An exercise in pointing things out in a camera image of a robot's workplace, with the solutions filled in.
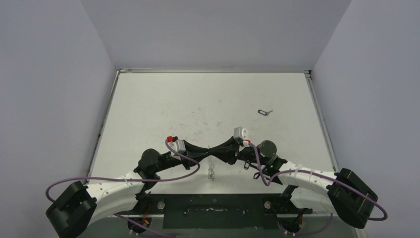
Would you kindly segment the grey key holder with rings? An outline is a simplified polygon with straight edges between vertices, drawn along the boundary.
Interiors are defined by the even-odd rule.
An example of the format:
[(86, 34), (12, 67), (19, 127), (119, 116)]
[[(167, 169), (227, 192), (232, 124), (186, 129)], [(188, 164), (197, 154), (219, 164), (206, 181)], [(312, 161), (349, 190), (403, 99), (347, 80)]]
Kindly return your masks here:
[(209, 168), (208, 168), (208, 179), (210, 181), (214, 181), (215, 177), (214, 177), (214, 168), (215, 168), (215, 164), (212, 161), (212, 155), (208, 156), (208, 164), (209, 164)]

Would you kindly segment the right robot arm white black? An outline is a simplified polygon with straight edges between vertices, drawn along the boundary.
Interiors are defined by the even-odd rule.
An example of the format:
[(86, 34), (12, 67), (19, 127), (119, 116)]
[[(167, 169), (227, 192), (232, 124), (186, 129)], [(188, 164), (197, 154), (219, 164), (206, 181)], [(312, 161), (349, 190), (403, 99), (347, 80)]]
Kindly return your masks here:
[(382, 210), (378, 196), (352, 170), (329, 172), (294, 164), (277, 155), (276, 145), (269, 140), (259, 145), (249, 140), (231, 138), (212, 147), (208, 154), (228, 163), (240, 160), (253, 166), (265, 186), (273, 183), (284, 185), (297, 194), (289, 193), (280, 198), (281, 209), (287, 213), (309, 208), (336, 214), (346, 224), (363, 229), (368, 221), (387, 219), (371, 216), (374, 208)]

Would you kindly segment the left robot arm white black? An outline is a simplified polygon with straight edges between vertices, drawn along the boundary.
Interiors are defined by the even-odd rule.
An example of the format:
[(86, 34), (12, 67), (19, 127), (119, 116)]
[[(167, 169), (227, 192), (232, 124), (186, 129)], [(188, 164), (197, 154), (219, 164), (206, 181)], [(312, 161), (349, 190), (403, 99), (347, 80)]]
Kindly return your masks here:
[(165, 145), (169, 152), (147, 149), (137, 167), (120, 177), (87, 177), (88, 184), (83, 184), (83, 177), (70, 178), (71, 184), (57, 199), (51, 198), (50, 185), (46, 197), (52, 204), (46, 217), (58, 236), (76, 238), (94, 222), (123, 211), (143, 213), (148, 200), (140, 194), (163, 181), (157, 175), (160, 171), (182, 165), (187, 170), (196, 166), (190, 176), (198, 172), (200, 163), (187, 156), (184, 141), (166, 140)]

